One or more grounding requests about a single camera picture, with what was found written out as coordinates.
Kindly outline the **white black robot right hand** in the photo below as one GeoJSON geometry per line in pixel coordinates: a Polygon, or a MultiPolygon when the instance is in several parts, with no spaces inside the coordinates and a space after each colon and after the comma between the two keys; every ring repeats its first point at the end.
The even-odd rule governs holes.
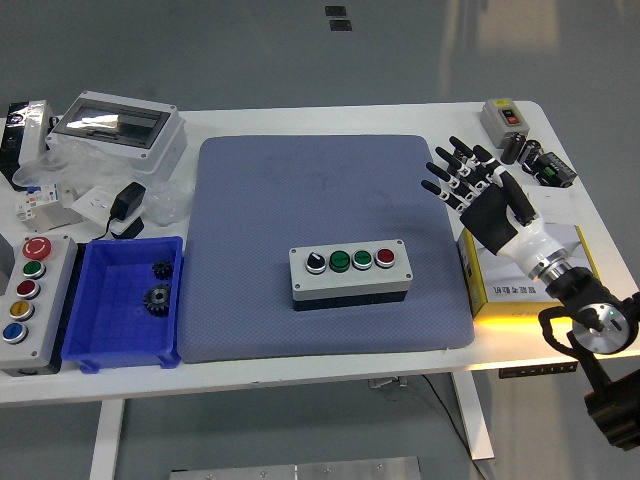
{"type": "Polygon", "coordinates": [[[569,253],[545,229],[513,175],[484,147],[469,147],[452,136],[449,152],[438,146],[446,162],[426,164],[436,183],[422,187],[459,215],[466,230],[490,253],[512,260],[529,278],[549,285],[571,269],[569,253]]]}

